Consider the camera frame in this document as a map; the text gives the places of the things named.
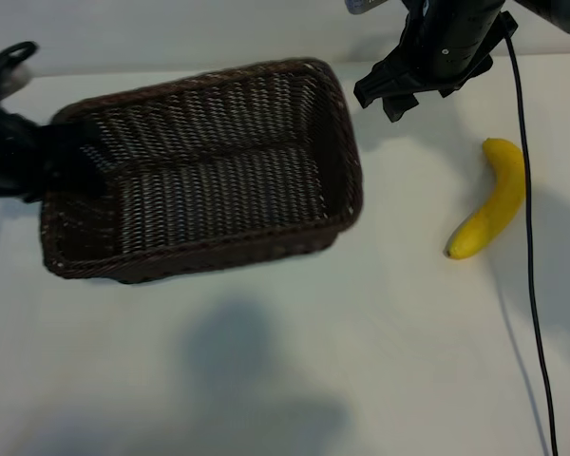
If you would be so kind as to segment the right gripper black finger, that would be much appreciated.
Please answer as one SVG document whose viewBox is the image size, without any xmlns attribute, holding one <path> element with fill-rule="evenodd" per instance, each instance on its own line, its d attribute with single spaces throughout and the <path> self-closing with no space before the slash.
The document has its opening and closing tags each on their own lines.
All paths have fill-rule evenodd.
<svg viewBox="0 0 570 456">
<path fill-rule="evenodd" d="M 403 115 L 418 105 L 413 94 L 388 96 L 382 98 L 383 110 L 392 123 L 401 120 Z"/>
<path fill-rule="evenodd" d="M 390 72 L 383 68 L 377 68 L 355 83 L 353 94 L 361 107 L 367 108 L 376 99 L 384 98 L 390 95 L 392 91 Z"/>
</svg>

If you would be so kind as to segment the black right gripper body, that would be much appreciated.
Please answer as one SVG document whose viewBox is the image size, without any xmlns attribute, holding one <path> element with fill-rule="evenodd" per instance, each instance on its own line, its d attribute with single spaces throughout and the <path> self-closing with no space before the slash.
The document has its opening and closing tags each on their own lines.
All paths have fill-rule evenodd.
<svg viewBox="0 0 570 456">
<path fill-rule="evenodd" d="M 373 69 L 390 72 L 388 96 L 449 94 L 491 68 L 490 53 L 518 24 L 502 1 L 406 1 L 398 46 Z"/>
</svg>

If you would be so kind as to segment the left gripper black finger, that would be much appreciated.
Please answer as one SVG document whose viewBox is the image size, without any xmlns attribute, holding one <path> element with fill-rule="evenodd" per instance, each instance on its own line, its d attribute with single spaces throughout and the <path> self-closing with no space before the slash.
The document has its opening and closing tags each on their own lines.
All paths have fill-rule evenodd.
<svg viewBox="0 0 570 456">
<path fill-rule="evenodd" d="M 105 180 L 86 148 L 99 149 L 97 129 L 87 122 L 52 123 L 38 131 L 43 153 L 43 183 L 47 191 L 102 196 Z"/>
</svg>

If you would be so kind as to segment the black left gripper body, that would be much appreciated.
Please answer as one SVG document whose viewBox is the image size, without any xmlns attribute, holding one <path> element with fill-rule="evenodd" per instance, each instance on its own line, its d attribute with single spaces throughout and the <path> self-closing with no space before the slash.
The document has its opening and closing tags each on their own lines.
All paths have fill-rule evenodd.
<svg viewBox="0 0 570 456">
<path fill-rule="evenodd" d="M 0 199 L 17 198 L 25 203 L 41 200 L 43 153 L 40 125 L 3 108 L 1 102 L 28 83 L 25 61 L 37 47 L 7 47 L 0 51 Z"/>
</svg>

